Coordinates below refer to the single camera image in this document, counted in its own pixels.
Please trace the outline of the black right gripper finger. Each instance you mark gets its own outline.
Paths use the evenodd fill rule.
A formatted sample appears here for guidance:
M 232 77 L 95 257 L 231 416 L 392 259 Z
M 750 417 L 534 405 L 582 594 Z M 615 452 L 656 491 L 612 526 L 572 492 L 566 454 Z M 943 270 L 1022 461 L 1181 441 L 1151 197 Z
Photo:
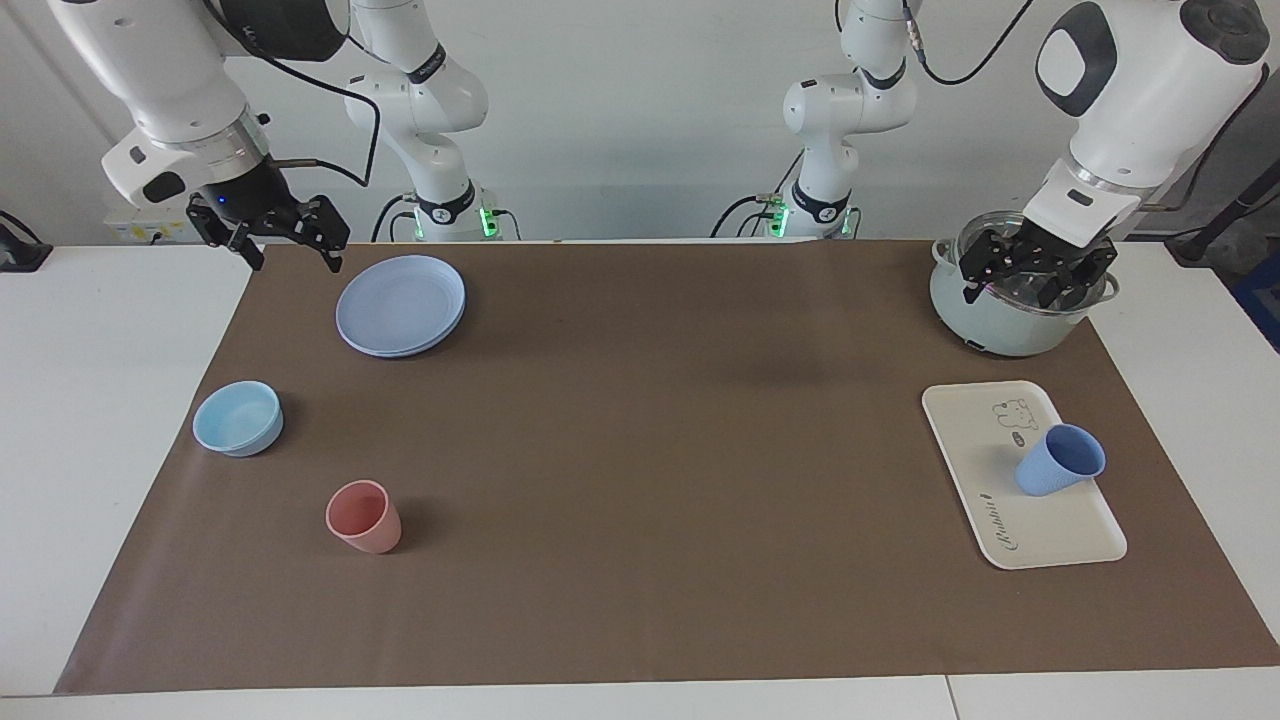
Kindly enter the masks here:
M 207 246 L 228 249 L 241 256 L 253 272 L 262 269 L 264 255 L 250 237 L 248 223 L 238 223 L 232 229 L 204 199 L 189 199 L 187 218 Z
M 339 273 L 349 227 L 328 196 L 314 196 L 294 205 L 293 242 L 316 251 L 330 273 Z

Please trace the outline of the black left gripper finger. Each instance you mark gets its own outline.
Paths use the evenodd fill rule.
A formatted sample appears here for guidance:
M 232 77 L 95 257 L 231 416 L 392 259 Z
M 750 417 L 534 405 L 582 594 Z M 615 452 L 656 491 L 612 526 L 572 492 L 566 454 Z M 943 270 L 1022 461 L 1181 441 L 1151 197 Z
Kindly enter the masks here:
M 1009 238 L 992 229 L 977 233 L 959 259 L 965 304 L 975 304 L 986 287 L 1005 278 L 1011 268 Z
M 1098 247 L 1074 264 L 1060 263 L 1039 288 L 1039 307 L 1073 310 L 1082 306 L 1092 290 L 1105 281 L 1116 256 L 1115 247 Z

